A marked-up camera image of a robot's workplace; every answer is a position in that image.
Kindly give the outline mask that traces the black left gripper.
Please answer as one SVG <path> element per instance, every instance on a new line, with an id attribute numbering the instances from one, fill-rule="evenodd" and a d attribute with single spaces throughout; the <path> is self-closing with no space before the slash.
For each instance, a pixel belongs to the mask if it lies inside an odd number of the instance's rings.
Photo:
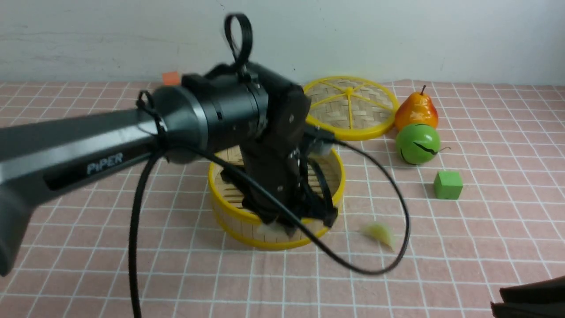
<path id="1" fill-rule="evenodd" d="M 338 217 L 338 208 L 333 204 L 331 190 L 319 164 L 301 151 L 301 141 L 284 157 L 260 143 L 248 143 L 241 152 L 243 165 L 238 169 L 263 186 L 297 219 L 319 220 L 324 226 L 332 227 Z M 222 181 L 234 185 L 242 193 L 242 206 L 257 215 L 261 223 L 283 225 L 288 237 L 298 230 L 285 213 L 246 181 L 226 170 L 220 176 Z"/>

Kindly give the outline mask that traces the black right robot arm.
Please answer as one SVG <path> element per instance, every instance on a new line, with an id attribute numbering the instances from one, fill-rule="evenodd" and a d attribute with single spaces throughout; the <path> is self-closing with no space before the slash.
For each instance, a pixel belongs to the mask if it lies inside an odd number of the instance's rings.
<path id="1" fill-rule="evenodd" d="M 565 277 L 500 288 L 502 302 L 491 303 L 494 318 L 563 318 Z"/>

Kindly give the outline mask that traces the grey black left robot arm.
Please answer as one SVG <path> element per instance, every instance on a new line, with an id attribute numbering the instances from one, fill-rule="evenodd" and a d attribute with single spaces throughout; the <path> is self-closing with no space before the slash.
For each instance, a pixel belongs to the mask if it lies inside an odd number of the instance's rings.
<path id="1" fill-rule="evenodd" d="M 158 152 L 175 164 L 239 147 L 244 172 L 295 212 L 299 165 L 326 155 L 335 137 L 305 120 L 302 87 L 259 64 L 220 64 L 179 85 L 139 93 L 136 106 L 1 129 L 1 275 L 14 267 L 42 204 L 131 167 Z"/>

